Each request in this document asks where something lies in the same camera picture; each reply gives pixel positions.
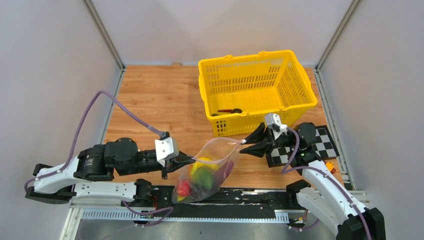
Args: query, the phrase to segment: basket bottom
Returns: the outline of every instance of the basket bottom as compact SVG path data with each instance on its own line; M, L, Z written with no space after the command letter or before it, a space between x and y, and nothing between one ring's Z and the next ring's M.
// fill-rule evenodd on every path
M275 87L256 88L239 92L210 95L210 114L222 109L241 109L243 112L271 111L283 106Z

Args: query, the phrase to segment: wooden tabletop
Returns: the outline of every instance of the wooden tabletop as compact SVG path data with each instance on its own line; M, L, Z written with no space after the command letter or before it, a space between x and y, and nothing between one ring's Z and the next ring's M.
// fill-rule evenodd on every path
M308 110L293 126L312 122L316 126L326 125L326 118L312 68L306 68L318 104ZM161 131L168 131L178 142L179 150L196 155L215 136L211 123L205 115L205 106L199 92L199 70L197 66L128 66L117 99L143 121ZM232 136L241 140L247 134ZM114 107L105 136L105 142L128 137L135 140L141 150L155 149L157 135L147 130L118 106ZM330 160L337 172L335 177L342 183L337 160ZM223 187L279 188L302 177L297 172L281 175L283 167L268 168L265 158L242 154L236 167ZM114 182L133 182L143 178L153 185L175 185L179 171L169 173L163 180L160 172L118 176Z

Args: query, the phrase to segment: white wall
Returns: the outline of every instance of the white wall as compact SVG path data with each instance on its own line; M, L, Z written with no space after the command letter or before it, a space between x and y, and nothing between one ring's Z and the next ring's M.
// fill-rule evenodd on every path
M35 164L66 160L88 102L119 70L82 1L0 4L1 238L56 240L69 206L24 198L24 183ZM100 141L110 102L99 100L78 151Z
M423 11L363 1L322 71L351 177L389 240L424 235Z
M93 0L125 64L291 49L318 63L351 0Z

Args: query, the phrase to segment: black and white checkered board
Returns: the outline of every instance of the black and white checkered board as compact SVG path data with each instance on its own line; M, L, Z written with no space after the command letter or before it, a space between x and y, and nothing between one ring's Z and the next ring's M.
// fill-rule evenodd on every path
M317 143L312 145L312 148L323 160L338 157L339 151L337 151L336 145L334 144L333 138L331 137L327 126L316 126L315 128ZM289 160L289 151L289 147L274 148L270 155L266 155L268 167L272 168L285 165Z

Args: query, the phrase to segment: yellow basket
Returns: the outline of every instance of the yellow basket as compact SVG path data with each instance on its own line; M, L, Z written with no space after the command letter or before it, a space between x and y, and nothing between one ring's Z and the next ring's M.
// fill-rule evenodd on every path
M268 113L290 126L317 105L311 81L290 50L204 59L198 67L200 95L216 137L251 133ZM224 109L242 113L218 112Z

